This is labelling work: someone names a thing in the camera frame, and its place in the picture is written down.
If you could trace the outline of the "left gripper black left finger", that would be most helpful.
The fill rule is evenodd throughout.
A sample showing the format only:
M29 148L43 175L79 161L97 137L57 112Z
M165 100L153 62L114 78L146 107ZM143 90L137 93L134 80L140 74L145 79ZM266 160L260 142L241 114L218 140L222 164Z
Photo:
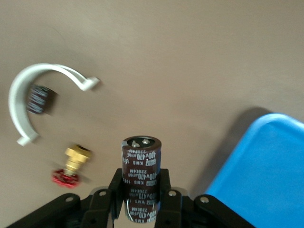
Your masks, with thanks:
M63 194L8 225L9 228L113 228L123 197L122 170L117 169L109 186L85 199Z

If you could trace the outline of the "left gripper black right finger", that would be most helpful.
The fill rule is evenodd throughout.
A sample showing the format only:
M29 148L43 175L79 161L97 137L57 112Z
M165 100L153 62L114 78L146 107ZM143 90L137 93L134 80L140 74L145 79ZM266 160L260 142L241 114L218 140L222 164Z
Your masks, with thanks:
M160 171L160 203L156 228L252 228L253 225L217 198L202 194L194 200L171 187L168 169Z

